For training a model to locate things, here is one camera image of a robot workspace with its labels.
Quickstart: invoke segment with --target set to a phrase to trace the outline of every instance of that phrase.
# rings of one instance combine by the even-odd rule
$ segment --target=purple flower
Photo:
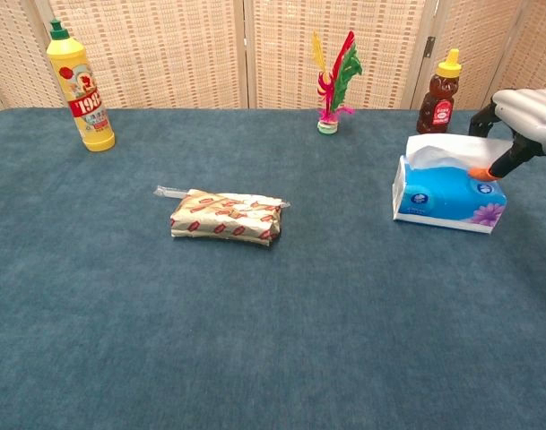
[[[497,203],[489,203],[486,206],[480,206],[479,209],[473,212],[473,217],[470,219],[470,222],[494,227],[505,208],[506,206]]]

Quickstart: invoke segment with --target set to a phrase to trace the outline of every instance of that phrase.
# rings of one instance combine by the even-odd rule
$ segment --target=green feather
[[[344,55],[341,68],[338,70],[338,76],[334,83],[334,96],[330,105],[330,111],[335,112],[336,109],[344,101],[348,82],[355,74],[362,74],[362,66],[356,56],[356,45],[352,45],[348,52]]]

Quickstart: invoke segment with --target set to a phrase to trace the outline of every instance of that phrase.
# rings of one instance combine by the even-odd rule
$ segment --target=snack package
[[[156,194],[167,195],[160,188]],[[189,190],[182,198],[170,218],[173,237],[214,237],[265,246],[281,234],[282,208],[288,206],[281,199],[253,194]]]

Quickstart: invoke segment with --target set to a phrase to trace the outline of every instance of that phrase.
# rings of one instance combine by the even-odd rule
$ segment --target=yellow bottle
[[[85,47],[69,37],[59,20],[52,20],[51,26],[51,43],[47,51],[49,62],[74,115],[83,143],[90,151],[106,151],[115,145],[115,135],[101,103]]]

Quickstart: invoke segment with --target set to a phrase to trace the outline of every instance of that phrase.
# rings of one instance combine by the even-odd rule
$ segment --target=tissue box
[[[411,137],[392,186],[393,219],[491,233],[506,196],[497,182],[477,181],[467,170],[491,165],[510,145],[450,134]]]

